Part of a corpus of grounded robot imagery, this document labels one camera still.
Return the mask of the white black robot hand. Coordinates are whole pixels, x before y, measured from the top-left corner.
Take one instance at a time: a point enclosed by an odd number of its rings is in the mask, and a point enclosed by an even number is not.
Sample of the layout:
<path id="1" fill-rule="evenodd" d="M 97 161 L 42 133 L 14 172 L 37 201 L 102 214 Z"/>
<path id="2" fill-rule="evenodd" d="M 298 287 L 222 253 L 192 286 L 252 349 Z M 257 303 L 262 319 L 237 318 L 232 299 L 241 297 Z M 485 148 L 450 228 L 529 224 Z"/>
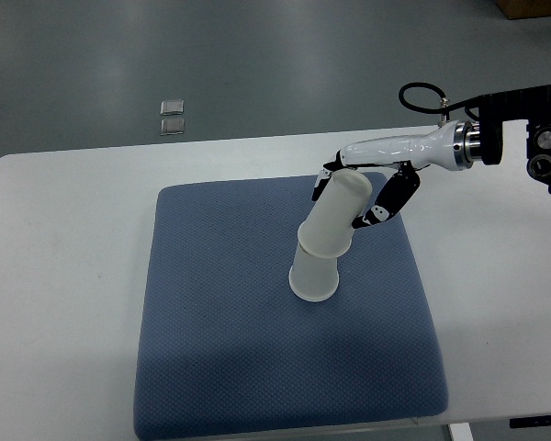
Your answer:
<path id="1" fill-rule="evenodd" d="M 374 205 L 352 222 L 361 229 L 392 219 L 419 189 L 421 180 L 416 169 L 438 165 L 458 170 L 454 150 L 455 124 L 446 124 L 427 135 L 394 136 L 359 141 L 343 147 L 325 163 L 318 173 L 311 200 L 317 201 L 332 175 L 349 167 L 390 167 L 399 164 L 397 172 L 377 195 Z"/>

